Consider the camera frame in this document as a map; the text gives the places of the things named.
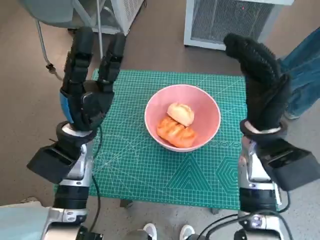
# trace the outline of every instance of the metal chair leg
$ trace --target metal chair leg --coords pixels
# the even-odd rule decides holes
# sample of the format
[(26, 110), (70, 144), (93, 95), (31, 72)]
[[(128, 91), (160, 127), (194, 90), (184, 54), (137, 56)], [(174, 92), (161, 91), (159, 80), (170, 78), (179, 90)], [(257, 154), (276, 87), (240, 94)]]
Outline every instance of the metal chair leg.
[(47, 51), (46, 51), (46, 47), (45, 47), (45, 42), (44, 42), (44, 37), (43, 37), (42, 31), (41, 31), (40, 22), (38, 20), (35, 20), (35, 25), (36, 25), (36, 29), (38, 31), (38, 36), (40, 39), (43, 58), (44, 58), (45, 62), (47, 63), (45, 67), (46, 67), (46, 69), (48, 69), (49, 73), (54, 74), (58, 80), (62, 81), (63, 80), (62, 77), (58, 75), (55, 66), (48, 59)]
[(97, 18), (97, 22), (98, 22), (98, 38), (99, 38), (100, 59), (102, 59), (104, 57), (104, 50), (103, 50), (103, 46), (102, 46), (100, 0), (96, 0), (96, 18)]
[(40, 26), (40, 22), (38, 20), (35, 20), (35, 25), (36, 25), (36, 29), (38, 30), (38, 35), (39, 35), (39, 39), (40, 39), (40, 44), (41, 44), (41, 48), (42, 48), (42, 54), (43, 54), (43, 58), (46, 61), (46, 63), (52, 64), (47, 56), (47, 52), (46, 52), (46, 47), (45, 47), (45, 43), (44, 43), (44, 37), (42, 36), (42, 31), (41, 31), (41, 26)]

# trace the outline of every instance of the white air conditioner unit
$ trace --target white air conditioner unit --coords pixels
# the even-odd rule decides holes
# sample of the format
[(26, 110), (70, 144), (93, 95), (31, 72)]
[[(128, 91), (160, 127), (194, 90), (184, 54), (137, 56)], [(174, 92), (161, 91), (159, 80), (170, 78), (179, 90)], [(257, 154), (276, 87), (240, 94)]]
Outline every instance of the white air conditioner unit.
[(294, 0), (187, 0), (184, 45), (225, 50), (235, 33), (264, 42), (283, 5)]
[(143, 1), (144, 0), (101, 0), (102, 11), (100, 18), (102, 33), (115, 34), (123, 31), (124, 34), (127, 35)]

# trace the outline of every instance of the black cable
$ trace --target black cable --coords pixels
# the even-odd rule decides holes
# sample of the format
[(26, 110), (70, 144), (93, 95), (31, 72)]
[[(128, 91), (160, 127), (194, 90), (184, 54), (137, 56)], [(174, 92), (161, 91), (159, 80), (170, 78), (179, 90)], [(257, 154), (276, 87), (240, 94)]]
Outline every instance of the black cable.
[(56, 77), (59, 81), (63, 82), (64, 79), (57, 73), (56, 70), (54, 70), (53, 72), (50, 72), (50, 73), (53, 74), (53, 75), (55, 75), (55, 77)]
[(97, 180), (95, 178), (94, 175), (92, 175), (92, 180), (93, 180), (93, 183), (94, 183), (94, 186), (95, 186), (95, 189), (96, 189), (96, 196), (97, 196), (97, 199), (98, 199), (98, 207), (96, 209), (96, 214), (94, 216), (94, 219), (93, 219), (93, 222), (92, 222), (92, 225), (89, 229), (89, 233), (92, 233), (96, 223), (97, 223), (97, 220), (98, 220), (98, 217), (99, 217), (99, 214), (100, 214), (100, 210), (101, 210), (101, 196), (100, 196), (100, 189), (99, 189), (99, 186), (98, 186), (98, 183), (97, 183)]
[[(102, 147), (102, 141), (104, 139), (104, 136), (103, 136), (103, 132), (102, 132), (102, 127), (99, 126), (99, 133), (100, 133), (100, 139), (99, 139), (99, 144), (98, 144), (98, 147), (97, 147), (97, 150), (93, 156), (93, 159), (95, 160), (96, 157), (98, 156), (100, 150), (101, 150), (101, 147)], [(96, 196), (97, 196), (97, 200), (98, 200), (98, 206), (97, 206), (97, 209), (96, 209), (96, 214), (94, 216), (94, 219), (93, 219), (93, 222), (92, 222), (92, 225), (89, 229), (89, 233), (92, 233), (96, 223), (97, 223), (97, 220), (98, 220), (98, 217), (99, 217), (99, 214), (100, 214), (100, 210), (101, 210), (101, 195), (100, 195), (100, 189), (99, 189), (99, 186), (98, 186), (98, 183), (97, 183), (97, 180), (95, 178), (95, 176), (92, 174), (92, 181), (93, 181), (93, 184), (95, 186), (95, 190), (96, 190)]]
[(210, 236), (211, 234), (213, 234), (215, 231), (223, 228), (223, 227), (226, 227), (228, 225), (231, 225), (231, 224), (235, 224), (237, 222), (241, 222), (241, 221), (246, 221), (248, 220), (249, 218), (253, 217), (254, 215), (259, 215), (259, 214), (272, 214), (272, 215), (275, 215), (277, 216), (278, 218), (280, 218), (288, 232), (288, 235), (289, 235), (289, 239), (290, 240), (294, 240), (293, 236), (292, 236), (292, 233), (291, 233), (291, 230), (288, 226), (288, 223), (286, 222), (285, 218), (283, 216), (281, 216), (281, 214), (277, 211), (272, 211), (272, 210), (260, 210), (260, 211), (256, 211), (256, 212), (253, 212), (249, 215), (246, 215), (246, 216), (242, 216), (242, 217), (239, 217), (237, 219), (233, 219), (233, 220), (229, 220), (229, 221), (226, 221), (226, 222), (223, 222), (213, 228), (211, 228), (208, 233), (206, 234), (205, 236), (205, 240), (209, 240), (210, 239)]
[(280, 214), (283, 214), (284, 212), (286, 212), (289, 208), (290, 208), (290, 206), (291, 206), (291, 199), (290, 199), (290, 193), (287, 191), (286, 192), (286, 197), (287, 197), (287, 201), (288, 201), (288, 203), (287, 203), (287, 205), (285, 206), (285, 208), (283, 208), (283, 209), (281, 209), (280, 211), (279, 211), (279, 213)]
[(199, 234), (199, 236), (196, 238), (196, 240), (199, 240), (200, 237), (205, 233), (205, 231), (207, 231), (208, 228), (210, 228), (213, 224), (216, 224), (216, 223), (218, 223), (218, 222), (220, 222), (220, 221), (222, 221), (222, 220), (225, 220), (225, 219), (228, 219), (228, 218), (232, 218), (232, 217), (237, 217), (237, 216), (238, 216), (238, 214), (231, 214), (231, 215), (224, 216), (224, 217), (222, 217), (222, 218), (214, 221), (213, 223), (209, 224), (209, 225)]

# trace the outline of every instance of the black robotic glove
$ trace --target black robotic glove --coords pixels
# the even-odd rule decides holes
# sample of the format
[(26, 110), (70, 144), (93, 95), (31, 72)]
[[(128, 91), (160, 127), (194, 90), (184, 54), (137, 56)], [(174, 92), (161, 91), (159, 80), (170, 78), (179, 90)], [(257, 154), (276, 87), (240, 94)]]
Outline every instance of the black robotic glove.
[(290, 96), (290, 78), (280, 74), (275, 55), (262, 43), (229, 33), (226, 54), (240, 62), (245, 76), (247, 120), (259, 131), (280, 127)]

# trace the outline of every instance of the gray floor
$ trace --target gray floor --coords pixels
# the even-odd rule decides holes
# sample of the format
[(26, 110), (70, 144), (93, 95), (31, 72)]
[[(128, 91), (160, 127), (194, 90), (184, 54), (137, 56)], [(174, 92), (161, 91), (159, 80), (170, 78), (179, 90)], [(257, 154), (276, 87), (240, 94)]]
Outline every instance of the gray floor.
[[(26, 169), (27, 162), (39, 147), (55, 138), (56, 124), (64, 120), (58, 91), (61, 83), (45, 69), (34, 20), (15, 2), (1, 0), (0, 7), (0, 109), (1, 168), (0, 204), (11, 204), (37, 196), (44, 205), (52, 203), (52, 185)], [(124, 69), (240, 74), (236, 61), (221, 51), (184, 48), (185, 0), (148, 0), (136, 18), (127, 38)], [(267, 45), (278, 55), (290, 52), (320, 23), (320, 1), (296, 0), (281, 12)], [(43, 35), (51, 61), (62, 73), (72, 36), (65, 29), (43, 26)], [(91, 67), (97, 67), (95, 47)], [(315, 104), (301, 119), (290, 124), (289, 139), (307, 148), (320, 159), (320, 104)], [(313, 240), (320, 235), (320, 185), (311, 183), (292, 193), (292, 207), (287, 218), (295, 239)], [(96, 198), (90, 197), (91, 223)], [(231, 211), (222, 211), (220, 216)], [(178, 239), (180, 228), (188, 223), (200, 232), (219, 216), (208, 209), (137, 202), (129, 210), (119, 208), (118, 199), (103, 198), (96, 225), (98, 232), (117, 240), (127, 231), (141, 228), (146, 222), (156, 224), (159, 239)], [(218, 239), (233, 239), (238, 226), (221, 230)]]

